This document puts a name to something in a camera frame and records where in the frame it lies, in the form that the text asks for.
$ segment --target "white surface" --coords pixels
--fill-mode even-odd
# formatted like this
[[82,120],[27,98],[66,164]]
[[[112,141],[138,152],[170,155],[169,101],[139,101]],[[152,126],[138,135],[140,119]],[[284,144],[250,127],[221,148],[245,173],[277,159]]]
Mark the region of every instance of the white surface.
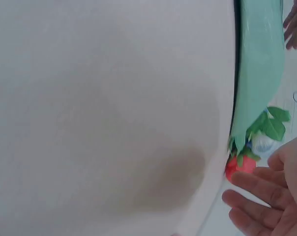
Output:
[[[292,7],[292,0],[284,1],[284,18],[290,12]],[[289,110],[292,116],[290,123],[286,124],[285,141],[297,137],[297,103],[293,99],[294,92],[297,91],[297,51],[286,52],[285,70],[281,87],[276,94],[274,100],[271,102],[272,105]],[[264,154],[264,158],[259,162],[260,166],[267,166],[267,157],[277,148],[274,146],[271,151]],[[221,190],[216,197],[215,203],[211,209],[211,212],[203,226],[200,229],[199,236],[242,236],[235,226],[231,223],[228,217],[230,207],[225,205],[221,200],[221,195],[226,189],[238,190],[246,197],[251,198],[248,193],[243,190],[232,186],[227,180],[222,184]]]
[[232,0],[0,0],[0,235],[194,236],[234,28]]

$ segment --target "hand palm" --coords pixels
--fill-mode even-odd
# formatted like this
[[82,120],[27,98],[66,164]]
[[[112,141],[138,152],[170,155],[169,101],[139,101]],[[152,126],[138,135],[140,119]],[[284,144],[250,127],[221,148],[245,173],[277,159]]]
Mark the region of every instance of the hand palm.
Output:
[[290,40],[286,44],[286,48],[291,49],[294,47],[297,49],[297,0],[294,0],[292,10],[285,19],[283,27],[287,28],[284,33],[285,41],[291,36]]
[[297,138],[269,159],[270,168],[235,173],[232,182],[271,207],[227,190],[222,198],[233,209],[230,218],[247,236],[297,236]]
[[278,236],[275,232],[285,232],[283,236],[297,236],[297,206],[296,203],[290,204],[283,212],[282,219],[271,236]]

